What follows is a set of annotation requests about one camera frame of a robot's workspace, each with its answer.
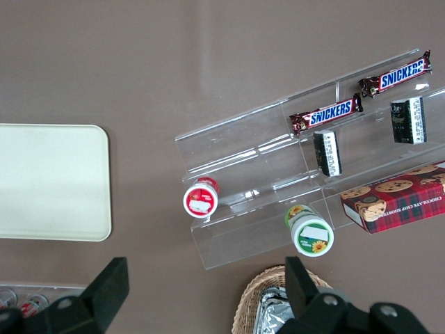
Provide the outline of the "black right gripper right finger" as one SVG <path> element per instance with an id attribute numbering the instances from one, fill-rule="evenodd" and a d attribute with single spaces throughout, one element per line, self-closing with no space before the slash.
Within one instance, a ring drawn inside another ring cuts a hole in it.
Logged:
<path id="1" fill-rule="evenodd" d="M 320 292 L 299 257 L 285 259 L 285 288 L 293 319 L 279 333 L 344 333 L 348 305 L 333 292 Z"/>

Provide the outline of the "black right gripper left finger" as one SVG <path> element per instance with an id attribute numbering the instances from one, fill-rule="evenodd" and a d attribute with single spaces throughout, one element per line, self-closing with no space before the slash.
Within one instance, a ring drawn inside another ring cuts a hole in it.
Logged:
<path id="1" fill-rule="evenodd" d="M 126 257 L 115 257 L 78 296 L 24 320 L 24 333 L 105 333 L 129 294 Z"/>

